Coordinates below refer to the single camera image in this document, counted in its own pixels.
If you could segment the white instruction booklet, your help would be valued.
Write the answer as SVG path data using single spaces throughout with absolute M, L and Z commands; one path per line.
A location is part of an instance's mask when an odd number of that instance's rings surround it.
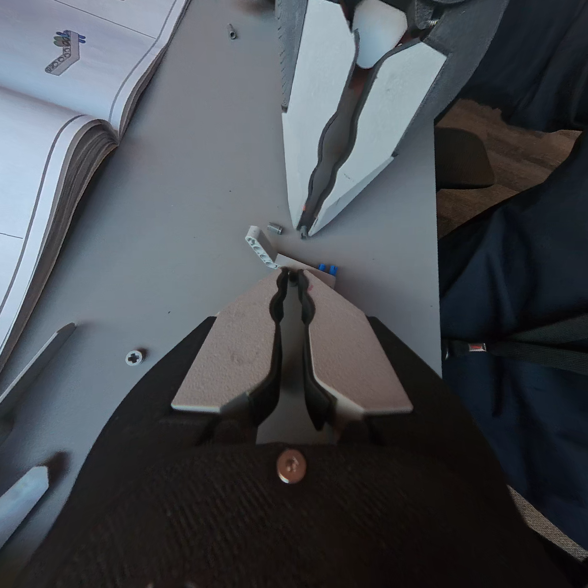
M 189 1 L 1 1 L 1 368 Z

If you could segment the long dark grey lego panel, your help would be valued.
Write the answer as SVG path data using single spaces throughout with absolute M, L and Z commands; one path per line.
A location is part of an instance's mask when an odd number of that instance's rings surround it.
M 27 391 L 40 375 L 41 371 L 45 369 L 45 366 L 59 352 L 76 327 L 74 322 L 70 322 L 58 329 L 4 390 L 1 394 L 2 421 L 7 420 L 19 398 Z

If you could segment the person's right forearm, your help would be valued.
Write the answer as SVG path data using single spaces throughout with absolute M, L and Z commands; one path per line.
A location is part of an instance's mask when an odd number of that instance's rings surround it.
M 459 99 L 513 126 L 587 128 L 587 1 L 510 1 Z

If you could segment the short grey lego panel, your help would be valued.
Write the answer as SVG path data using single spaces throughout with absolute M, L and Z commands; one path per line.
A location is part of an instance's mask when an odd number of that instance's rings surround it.
M 49 488 L 47 466 L 35 466 L 1 496 L 1 534 L 10 536 Z

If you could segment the grey fabric seat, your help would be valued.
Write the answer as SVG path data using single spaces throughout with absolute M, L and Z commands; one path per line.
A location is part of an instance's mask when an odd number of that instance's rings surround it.
M 526 499 L 522 497 L 511 486 L 507 487 L 515 506 L 524 519 L 526 525 L 536 532 L 542 539 L 557 548 L 560 548 L 566 554 L 572 556 L 578 562 L 587 562 L 587 550 L 582 548 L 577 542 L 565 535 L 557 526 L 543 516 L 540 511 L 533 507 Z

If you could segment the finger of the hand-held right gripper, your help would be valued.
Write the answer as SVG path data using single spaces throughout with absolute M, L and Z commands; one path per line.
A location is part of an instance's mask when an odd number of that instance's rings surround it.
M 313 212 L 308 237 L 339 215 L 393 161 L 446 59 L 425 41 L 413 40 L 374 65 L 351 115 L 349 141 Z
M 292 225 L 311 230 L 327 131 L 356 63 L 359 37 L 336 1 L 276 1 L 282 134 Z

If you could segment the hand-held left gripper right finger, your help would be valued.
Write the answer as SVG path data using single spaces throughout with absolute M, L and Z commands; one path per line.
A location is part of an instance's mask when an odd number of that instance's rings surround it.
M 304 325 L 303 387 L 317 431 L 335 445 L 347 425 L 414 410 L 371 324 L 309 270 L 298 270 Z

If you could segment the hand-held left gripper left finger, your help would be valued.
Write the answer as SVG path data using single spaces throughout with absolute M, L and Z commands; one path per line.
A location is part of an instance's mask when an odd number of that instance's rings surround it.
M 218 313 L 171 402 L 174 410 L 254 428 L 268 418 L 280 395 L 288 282 L 287 269 L 274 270 Z

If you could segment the grey angled lego beam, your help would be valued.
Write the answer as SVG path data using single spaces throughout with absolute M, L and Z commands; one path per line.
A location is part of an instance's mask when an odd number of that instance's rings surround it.
M 271 244 L 269 238 L 258 226 L 250 226 L 245 240 L 255 255 L 270 270 L 287 268 L 289 270 L 308 270 L 322 282 L 334 289 L 336 284 L 337 266 L 320 263 L 309 265 L 285 254 L 279 253 Z

